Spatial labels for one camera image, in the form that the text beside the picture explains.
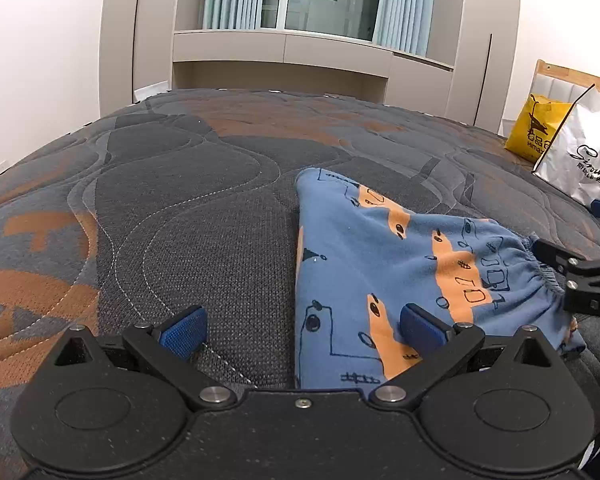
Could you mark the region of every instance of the screw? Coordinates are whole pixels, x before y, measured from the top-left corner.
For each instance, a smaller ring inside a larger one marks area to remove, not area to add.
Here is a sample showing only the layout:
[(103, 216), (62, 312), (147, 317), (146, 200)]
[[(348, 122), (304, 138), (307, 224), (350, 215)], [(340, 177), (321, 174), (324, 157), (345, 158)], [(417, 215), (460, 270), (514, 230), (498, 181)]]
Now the screw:
[(225, 402), (231, 397), (231, 390), (224, 386), (208, 386), (200, 392), (200, 399), (212, 404)]
[(313, 403), (309, 399), (296, 399), (296, 408), (310, 408)]
[(407, 396), (400, 386), (380, 386), (376, 390), (376, 398), (382, 402), (399, 402)]

